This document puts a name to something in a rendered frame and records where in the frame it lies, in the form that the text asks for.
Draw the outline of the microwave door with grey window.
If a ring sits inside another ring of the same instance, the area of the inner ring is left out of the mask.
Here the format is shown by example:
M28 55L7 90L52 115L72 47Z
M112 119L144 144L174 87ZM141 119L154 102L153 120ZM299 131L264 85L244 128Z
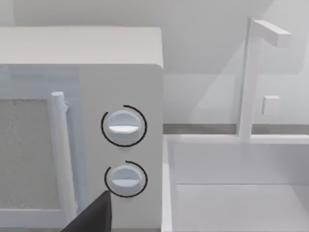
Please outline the microwave door with grey window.
M53 153L50 98L56 91L64 93L70 108L79 93L77 71L63 67L0 70L0 231L67 225Z

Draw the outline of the white microwave knob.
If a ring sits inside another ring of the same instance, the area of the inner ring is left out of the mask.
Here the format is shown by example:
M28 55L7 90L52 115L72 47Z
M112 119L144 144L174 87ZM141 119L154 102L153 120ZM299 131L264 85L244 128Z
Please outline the white microwave knob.
M108 174L109 187L118 195L131 196L138 193L144 185L141 170L131 165L121 165Z
M142 123L134 112L118 110L108 113L107 118L104 120L103 128L112 142L128 145L139 140Z

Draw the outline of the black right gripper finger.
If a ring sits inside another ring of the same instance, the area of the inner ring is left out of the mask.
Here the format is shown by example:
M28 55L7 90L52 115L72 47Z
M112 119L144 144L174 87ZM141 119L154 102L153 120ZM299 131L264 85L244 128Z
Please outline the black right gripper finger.
M60 232L112 232L111 192L104 191Z

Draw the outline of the pale microwave oven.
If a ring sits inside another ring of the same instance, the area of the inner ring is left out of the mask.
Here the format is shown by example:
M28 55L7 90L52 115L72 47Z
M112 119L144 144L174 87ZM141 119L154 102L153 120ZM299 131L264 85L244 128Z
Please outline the pale microwave oven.
M79 93L67 111L77 216L109 190L112 232L162 232L161 30L0 26L0 70L5 67L77 71ZM104 131L108 113L118 110L130 110L141 120L140 138L132 144L112 142ZM138 193L122 196L109 187L108 174L121 165L141 170L144 185ZM63 228L0 232L60 232Z

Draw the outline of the white sink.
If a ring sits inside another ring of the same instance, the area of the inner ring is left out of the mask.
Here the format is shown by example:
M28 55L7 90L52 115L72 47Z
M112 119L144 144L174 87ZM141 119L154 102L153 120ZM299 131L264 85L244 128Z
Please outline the white sink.
M170 232L309 232L309 137L165 135Z

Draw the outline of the tall white tap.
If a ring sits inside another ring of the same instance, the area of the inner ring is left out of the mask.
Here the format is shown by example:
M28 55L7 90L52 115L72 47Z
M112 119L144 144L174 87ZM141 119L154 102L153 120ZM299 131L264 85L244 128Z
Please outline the tall white tap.
M292 34L264 19L248 18L237 122L237 135L243 143L249 142L252 134L254 98L262 41L276 48L289 48L292 43Z

